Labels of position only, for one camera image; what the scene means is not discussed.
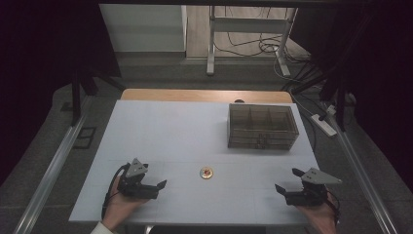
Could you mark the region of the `black metal stand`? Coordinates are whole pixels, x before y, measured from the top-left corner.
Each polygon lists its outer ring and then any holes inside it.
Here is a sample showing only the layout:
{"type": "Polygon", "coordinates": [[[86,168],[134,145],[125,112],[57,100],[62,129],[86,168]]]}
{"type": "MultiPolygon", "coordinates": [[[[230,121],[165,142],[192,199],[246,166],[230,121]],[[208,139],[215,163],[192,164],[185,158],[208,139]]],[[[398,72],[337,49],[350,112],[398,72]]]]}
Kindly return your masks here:
{"type": "Polygon", "coordinates": [[[300,79],[290,79],[283,87],[283,91],[287,91],[292,96],[302,93],[303,91],[313,87],[314,85],[324,81],[325,84],[319,93],[321,100],[329,100],[336,97],[336,117],[335,121],[341,132],[345,132],[344,112],[345,112],[345,78],[343,76],[343,68],[339,65],[334,65],[327,69],[321,75],[303,82],[300,79]]]}
{"type": "Polygon", "coordinates": [[[98,87],[94,81],[94,77],[97,77],[107,84],[115,87],[119,91],[123,92],[126,87],[116,81],[109,74],[99,71],[92,67],[81,67],[76,69],[72,74],[72,122],[71,125],[75,126],[81,118],[81,90],[84,90],[87,96],[95,96],[98,92],[98,87]]]}

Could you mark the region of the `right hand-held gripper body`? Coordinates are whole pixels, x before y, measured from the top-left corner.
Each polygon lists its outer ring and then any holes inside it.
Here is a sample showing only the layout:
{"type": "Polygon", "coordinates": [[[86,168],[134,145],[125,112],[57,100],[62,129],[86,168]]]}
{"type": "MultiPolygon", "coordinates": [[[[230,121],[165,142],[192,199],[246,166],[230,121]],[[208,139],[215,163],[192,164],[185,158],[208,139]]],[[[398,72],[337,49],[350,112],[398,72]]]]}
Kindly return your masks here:
{"type": "Polygon", "coordinates": [[[286,192],[285,201],[289,206],[320,206],[327,199],[327,184],[340,184],[342,180],[315,168],[310,168],[301,176],[303,189],[286,192]]]}

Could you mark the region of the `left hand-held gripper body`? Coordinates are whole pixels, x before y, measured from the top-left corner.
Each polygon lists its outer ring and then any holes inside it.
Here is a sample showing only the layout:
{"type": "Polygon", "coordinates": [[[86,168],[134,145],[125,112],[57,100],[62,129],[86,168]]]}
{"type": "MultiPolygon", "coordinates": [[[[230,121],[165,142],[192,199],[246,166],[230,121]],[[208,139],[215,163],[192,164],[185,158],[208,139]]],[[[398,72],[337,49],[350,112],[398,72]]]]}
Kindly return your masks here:
{"type": "Polygon", "coordinates": [[[147,172],[145,168],[142,169],[142,163],[136,158],[126,164],[126,169],[118,183],[120,193],[126,197],[138,199],[157,199],[160,189],[157,186],[142,183],[147,172]]]}

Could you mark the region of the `white cabinet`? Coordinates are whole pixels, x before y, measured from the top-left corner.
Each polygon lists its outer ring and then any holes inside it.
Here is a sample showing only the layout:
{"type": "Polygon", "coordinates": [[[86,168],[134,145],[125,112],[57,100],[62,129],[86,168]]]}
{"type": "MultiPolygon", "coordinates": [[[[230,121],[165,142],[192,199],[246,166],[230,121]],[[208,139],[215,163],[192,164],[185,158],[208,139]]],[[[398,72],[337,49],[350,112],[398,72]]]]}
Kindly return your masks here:
{"type": "Polygon", "coordinates": [[[99,8],[115,52],[186,51],[185,6],[100,4],[99,8]]]}

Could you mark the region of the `person's left hand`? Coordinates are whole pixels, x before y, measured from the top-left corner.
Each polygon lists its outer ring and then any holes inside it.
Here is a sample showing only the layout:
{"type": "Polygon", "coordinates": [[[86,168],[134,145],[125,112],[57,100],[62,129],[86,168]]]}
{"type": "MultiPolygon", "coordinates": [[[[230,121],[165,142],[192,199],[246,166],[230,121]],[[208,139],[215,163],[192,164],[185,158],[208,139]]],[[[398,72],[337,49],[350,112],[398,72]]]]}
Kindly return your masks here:
{"type": "Polygon", "coordinates": [[[118,190],[120,178],[117,176],[109,193],[109,201],[102,224],[111,232],[115,232],[137,208],[147,203],[147,199],[126,197],[118,190]]]}

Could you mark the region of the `white table mat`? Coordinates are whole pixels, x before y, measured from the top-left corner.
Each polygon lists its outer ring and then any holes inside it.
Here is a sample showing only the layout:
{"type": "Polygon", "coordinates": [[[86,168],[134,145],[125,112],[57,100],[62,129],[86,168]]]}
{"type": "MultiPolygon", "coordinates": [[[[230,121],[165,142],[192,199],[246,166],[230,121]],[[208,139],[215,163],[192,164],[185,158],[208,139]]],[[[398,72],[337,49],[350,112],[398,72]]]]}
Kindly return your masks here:
{"type": "Polygon", "coordinates": [[[136,158],[149,164],[143,183],[167,180],[167,185],[131,216],[133,223],[305,223],[275,187],[299,190],[301,181],[292,169],[307,171],[318,164],[303,123],[296,123],[299,136],[289,150],[229,148],[228,108],[219,102],[117,101],[71,220],[100,220],[113,175],[136,158]],[[202,179],[202,167],[211,167],[213,177],[202,179]]]}

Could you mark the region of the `dark curtain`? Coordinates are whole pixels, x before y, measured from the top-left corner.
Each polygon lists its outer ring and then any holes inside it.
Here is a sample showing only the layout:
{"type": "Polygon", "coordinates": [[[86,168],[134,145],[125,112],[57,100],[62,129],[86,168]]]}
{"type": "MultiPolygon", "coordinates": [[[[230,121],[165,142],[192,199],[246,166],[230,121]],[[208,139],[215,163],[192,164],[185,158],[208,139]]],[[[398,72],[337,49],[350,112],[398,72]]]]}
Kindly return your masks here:
{"type": "Polygon", "coordinates": [[[100,0],[0,0],[0,185],[59,88],[121,75],[100,0]]]}
{"type": "Polygon", "coordinates": [[[413,192],[413,0],[375,0],[363,9],[300,9],[291,39],[327,70],[343,56],[367,13],[373,14],[371,22],[320,97],[330,99],[343,85],[356,98],[357,122],[413,192]]]}

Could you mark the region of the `clear brown drawer box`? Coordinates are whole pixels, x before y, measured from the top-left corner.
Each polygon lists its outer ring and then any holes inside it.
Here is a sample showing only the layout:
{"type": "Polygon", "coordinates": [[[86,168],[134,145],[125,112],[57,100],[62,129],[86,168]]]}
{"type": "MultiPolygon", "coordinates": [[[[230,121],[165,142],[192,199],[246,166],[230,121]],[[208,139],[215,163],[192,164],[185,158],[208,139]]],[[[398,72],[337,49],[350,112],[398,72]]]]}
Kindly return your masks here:
{"type": "Polygon", "coordinates": [[[298,127],[290,106],[229,104],[229,148],[289,150],[298,136],[298,127]]]}

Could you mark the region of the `wooden table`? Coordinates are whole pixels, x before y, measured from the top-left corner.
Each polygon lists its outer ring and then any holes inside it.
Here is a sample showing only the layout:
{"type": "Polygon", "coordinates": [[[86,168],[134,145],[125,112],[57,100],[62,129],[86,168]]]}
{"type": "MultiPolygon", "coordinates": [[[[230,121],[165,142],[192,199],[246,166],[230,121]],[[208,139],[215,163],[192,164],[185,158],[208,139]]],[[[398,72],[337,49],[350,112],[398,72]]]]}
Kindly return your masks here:
{"type": "Polygon", "coordinates": [[[126,89],[121,95],[121,100],[235,102],[237,99],[246,103],[292,103],[289,93],[269,91],[126,89]]]}

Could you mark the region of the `person's right hand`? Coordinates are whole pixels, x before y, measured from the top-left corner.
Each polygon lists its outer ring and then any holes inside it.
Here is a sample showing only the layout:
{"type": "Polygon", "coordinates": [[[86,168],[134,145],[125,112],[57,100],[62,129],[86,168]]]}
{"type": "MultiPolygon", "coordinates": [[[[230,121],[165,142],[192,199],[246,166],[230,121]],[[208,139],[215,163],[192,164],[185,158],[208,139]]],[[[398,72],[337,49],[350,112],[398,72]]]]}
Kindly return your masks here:
{"type": "Polygon", "coordinates": [[[337,234],[335,212],[327,204],[318,207],[296,206],[296,209],[308,219],[318,234],[337,234]]]}

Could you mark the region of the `aluminium floor rail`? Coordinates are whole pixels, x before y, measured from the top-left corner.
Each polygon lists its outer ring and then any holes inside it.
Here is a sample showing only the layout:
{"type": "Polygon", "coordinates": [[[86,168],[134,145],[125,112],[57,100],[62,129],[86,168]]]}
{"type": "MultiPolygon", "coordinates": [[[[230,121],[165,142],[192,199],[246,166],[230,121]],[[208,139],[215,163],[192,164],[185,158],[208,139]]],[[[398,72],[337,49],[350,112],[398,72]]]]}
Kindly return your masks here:
{"type": "Polygon", "coordinates": [[[13,234],[31,233],[40,213],[42,212],[49,198],[49,195],[53,190],[53,187],[56,184],[56,180],[69,155],[69,152],[72,149],[74,142],[86,121],[86,118],[92,106],[93,99],[94,98],[92,96],[85,96],[81,105],[82,113],[80,114],[79,120],[67,130],[53,157],[53,160],[51,161],[49,167],[47,168],[41,181],[39,182],[13,234]]]}
{"type": "Polygon", "coordinates": [[[399,234],[394,225],[393,219],[385,206],[385,203],[381,199],[366,170],[360,162],[358,154],[347,134],[341,130],[335,120],[335,116],[329,111],[326,111],[326,119],[337,132],[338,141],[344,150],[364,197],[368,201],[383,234],[399,234]]]}

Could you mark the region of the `white metal desk frame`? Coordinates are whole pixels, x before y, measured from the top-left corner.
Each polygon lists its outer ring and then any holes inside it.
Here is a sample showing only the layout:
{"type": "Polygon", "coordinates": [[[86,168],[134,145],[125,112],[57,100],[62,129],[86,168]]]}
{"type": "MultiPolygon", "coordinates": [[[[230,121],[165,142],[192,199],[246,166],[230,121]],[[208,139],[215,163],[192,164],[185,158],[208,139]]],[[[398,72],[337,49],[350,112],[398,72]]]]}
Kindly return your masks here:
{"type": "Polygon", "coordinates": [[[294,22],[297,8],[287,8],[285,19],[243,19],[230,17],[217,17],[215,7],[209,7],[209,44],[206,62],[206,74],[214,74],[215,48],[214,35],[216,32],[237,33],[270,33],[280,35],[281,41],[275,49],[277,62],[284,77],[290,76],[290,71],[285,62],[284,49],[286,41],[294,22]]]}

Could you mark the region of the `white power strip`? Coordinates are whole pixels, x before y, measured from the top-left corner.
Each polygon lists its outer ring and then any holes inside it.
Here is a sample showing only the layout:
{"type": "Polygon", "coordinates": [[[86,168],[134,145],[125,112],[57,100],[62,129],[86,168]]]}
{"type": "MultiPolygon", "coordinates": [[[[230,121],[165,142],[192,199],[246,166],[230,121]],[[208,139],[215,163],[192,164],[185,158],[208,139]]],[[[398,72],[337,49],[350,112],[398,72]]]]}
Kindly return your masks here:
{"type": "Polygon", "coordinates": [[[324,116],[314,114],[311,119],[328,136],[335,137],[337,132],[324,120],[324,116]]]}

